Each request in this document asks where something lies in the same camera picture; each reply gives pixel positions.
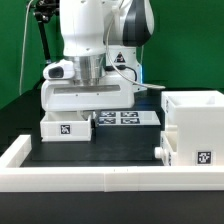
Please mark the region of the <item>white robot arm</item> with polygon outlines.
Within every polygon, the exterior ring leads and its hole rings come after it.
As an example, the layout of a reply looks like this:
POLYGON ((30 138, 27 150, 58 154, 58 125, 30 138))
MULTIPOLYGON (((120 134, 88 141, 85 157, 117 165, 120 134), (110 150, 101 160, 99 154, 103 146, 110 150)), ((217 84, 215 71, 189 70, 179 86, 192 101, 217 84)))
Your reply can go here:
POLYGON ((42 108, 47 112, 130 108, 138 83, 126 63, 130 48, 154 31, 149 0, 60 0, 63 59, 43 70, 42 108))

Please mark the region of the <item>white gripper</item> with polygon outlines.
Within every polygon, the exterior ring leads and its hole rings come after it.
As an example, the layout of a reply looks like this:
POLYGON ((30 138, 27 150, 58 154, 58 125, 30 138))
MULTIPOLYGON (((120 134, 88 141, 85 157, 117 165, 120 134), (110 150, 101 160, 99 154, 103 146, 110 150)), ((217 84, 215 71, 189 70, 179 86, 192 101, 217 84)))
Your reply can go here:
POLYGON ((132 83, 116 72, 109 72, 95 86, 46 80, 41 88, 41 104, 47 112, 130 108, 134 105, 134 90, 132 83))

